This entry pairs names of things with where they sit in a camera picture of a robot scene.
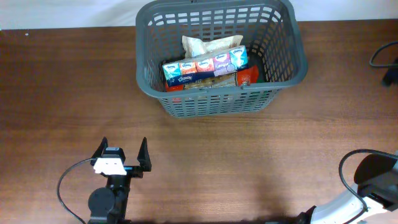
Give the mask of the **beige snack bag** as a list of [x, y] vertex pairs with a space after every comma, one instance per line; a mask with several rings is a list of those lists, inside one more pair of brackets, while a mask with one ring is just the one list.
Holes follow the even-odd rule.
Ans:
[[194, 58], [199, 55], [212, 53], [214, 51], [226, 50], [240, 45], [242, 35], [233, 35], [221, 39], [204, 42], [201, 39], [182, 36], [182, 45], [186, 58]]

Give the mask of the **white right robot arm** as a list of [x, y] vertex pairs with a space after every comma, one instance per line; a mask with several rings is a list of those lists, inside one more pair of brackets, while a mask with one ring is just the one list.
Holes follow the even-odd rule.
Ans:
[[[343, 165], [355, 154], [367, 154], [349, 185]], [[295, 223], [359, 223], [367, 217], [397, 210], [397, 154], [374, 149], [353, 150], [340, 160], [338, 174], [346, 190], [332, 201], [302, 212]]]

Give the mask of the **green round cup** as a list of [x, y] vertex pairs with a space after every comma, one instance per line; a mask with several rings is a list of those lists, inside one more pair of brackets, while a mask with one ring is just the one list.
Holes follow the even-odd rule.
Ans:
[[256, 83], [264, 83], [264, 82], [265, 82], [265, 79], [264, 79], [263, 74], [259, 74]]

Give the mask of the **orange pasta package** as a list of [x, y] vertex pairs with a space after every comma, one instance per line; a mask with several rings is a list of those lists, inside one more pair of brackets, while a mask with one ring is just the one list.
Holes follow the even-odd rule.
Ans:
[[231, 87], [231, 86], [248, 86], [256, 83], [259, 77], [259, 69], [256, 65], [241, 70], [235, 73], [198, 80], [193, 83], [186, 83], [183, 85], [177, 85], [169, 87], [165, 84], [167, 92], [170, 91], [182, 91], [189, 89], [202, 89], [202, 88], [220, 88], [220, 87]]

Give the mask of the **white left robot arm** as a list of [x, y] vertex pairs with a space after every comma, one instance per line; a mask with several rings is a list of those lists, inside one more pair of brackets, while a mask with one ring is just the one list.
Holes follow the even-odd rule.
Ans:
[[147, 139], [142, 140], [137, 155], [137, 166], [126, 166], [126, 156], [120, 147], [108, 146], [107, 138], [91, 157], [90, 164], [95, 173], [107, 178], [105, 187], [94, 190], [88, 199], [90, 223], [123, 224], [131, 223], [126, 218], [127, 202], [132, 179], [141, 179], [145, 172], [152, 170]]

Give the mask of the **Kleenex tissue multipack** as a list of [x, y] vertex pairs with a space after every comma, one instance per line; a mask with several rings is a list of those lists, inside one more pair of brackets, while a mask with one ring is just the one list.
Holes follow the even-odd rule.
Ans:
[[195, 58], [166, 63], [162, 66], [169, 87], [220, 77], [248, 68], [246, 47], [203, 54]]

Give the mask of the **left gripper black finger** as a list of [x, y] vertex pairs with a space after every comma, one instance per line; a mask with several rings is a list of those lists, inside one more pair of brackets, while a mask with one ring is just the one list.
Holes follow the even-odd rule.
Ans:
[[150, 155], [147, 148], [147, 138], [144, 137], [140, 146], [140, 150], [137, 156], [139, 167], [143, 172], [150, 172], [152, 170], [152, 163], [150, 161]]
[[108, 140], [106, 137], [104, 137], [98, 146], [97, 150], [93, 153], [91, 157], [90, 164], [94, 165], [96, 163], [97, 158], [101, 157], [103, 155], [104, 150], [108, 147]]

